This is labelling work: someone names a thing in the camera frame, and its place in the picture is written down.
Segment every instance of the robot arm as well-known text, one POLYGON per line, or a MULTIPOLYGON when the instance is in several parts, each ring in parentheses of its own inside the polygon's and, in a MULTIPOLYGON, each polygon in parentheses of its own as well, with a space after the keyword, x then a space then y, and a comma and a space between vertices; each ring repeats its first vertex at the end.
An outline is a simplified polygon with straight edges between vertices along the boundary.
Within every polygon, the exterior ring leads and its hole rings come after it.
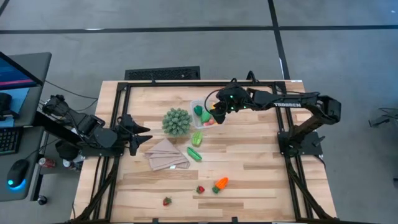
POLYGON ((78 113, 72 110, 62 95, 51 96, 43 105, 43 112, 48 115, 65 117, 76 128, 81 141, 93 149, 110 149, 124 147, 126 141, 130 142, 130 155, 135 156, 140 144, 152 136, 139 136, 139 133, 150 131, 134 122, 129 114, 118 118, 114 129, 104 128, 105 121, 94 115, 78 113))
POLYGON ((279 107, 305 108, 311 111, 311 118, 300 126, 295 125, 289 131, 289 143, 293 147, 300 147, 304 137, 323 124, 335 124, 340 121, 341 103, 329 96, 320 96, 317 92, 276 95, 252 88, 245 90, 236 82, 231 82, 221 89, 216 97, 219 102, 210 113, 217 123, 222 123, 227 113, 246 109, 262 111, 279 107))

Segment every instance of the computer mouse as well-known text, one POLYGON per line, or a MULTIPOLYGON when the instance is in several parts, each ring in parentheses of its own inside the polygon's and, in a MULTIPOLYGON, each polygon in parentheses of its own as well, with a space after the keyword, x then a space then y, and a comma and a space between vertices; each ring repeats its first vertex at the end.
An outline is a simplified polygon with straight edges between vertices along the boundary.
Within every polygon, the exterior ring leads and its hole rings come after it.
POLYGON ((27 168, 29 167, 29 162, 25 159, 20 159, 15 162, 10 171, 7 174, 7 184, 10 187, 20 186, 25 178, 27 168))

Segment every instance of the keyboard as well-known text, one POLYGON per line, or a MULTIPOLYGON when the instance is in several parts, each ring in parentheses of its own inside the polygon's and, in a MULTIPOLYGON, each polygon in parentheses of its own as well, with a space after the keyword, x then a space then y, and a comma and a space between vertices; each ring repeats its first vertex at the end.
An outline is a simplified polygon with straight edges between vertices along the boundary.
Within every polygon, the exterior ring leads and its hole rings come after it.
POLYGON ((199 80, 200 67, 174 67, 126 70, 125 80, 199 80))
POLYGON ((18 152, 23 128, 0 128, 0 156, 18 152))

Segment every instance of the red strawberry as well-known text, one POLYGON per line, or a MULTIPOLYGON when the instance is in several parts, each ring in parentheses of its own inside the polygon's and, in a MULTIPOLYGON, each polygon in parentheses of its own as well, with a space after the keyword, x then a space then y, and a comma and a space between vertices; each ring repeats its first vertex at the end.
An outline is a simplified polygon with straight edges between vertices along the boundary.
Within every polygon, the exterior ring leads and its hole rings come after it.
POLYGON ((197 192, 198 192, 198 194, 202 194, 204 191, 205 191, 205 188, 204 188, 204 187, 202 187, 202 186, 198 186, 198 187, 197 187, 197 192))
POLYGON ((171 203, 172 203, 172 199, 171 198, 166 197, 166 198, 163 199, 163 206, 168 206, 171 203))

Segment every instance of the beige cloth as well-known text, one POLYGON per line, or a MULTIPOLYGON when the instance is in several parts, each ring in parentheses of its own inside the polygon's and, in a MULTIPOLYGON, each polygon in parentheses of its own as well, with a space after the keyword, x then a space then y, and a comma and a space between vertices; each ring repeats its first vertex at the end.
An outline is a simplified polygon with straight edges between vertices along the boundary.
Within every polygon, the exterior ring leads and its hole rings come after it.
POLYGON ((153 171, 168 168, 172 165, 188 169, 190 165, 188 159, 167 139, 146 151, 144 156, 149 159, 149 165, 153 171))

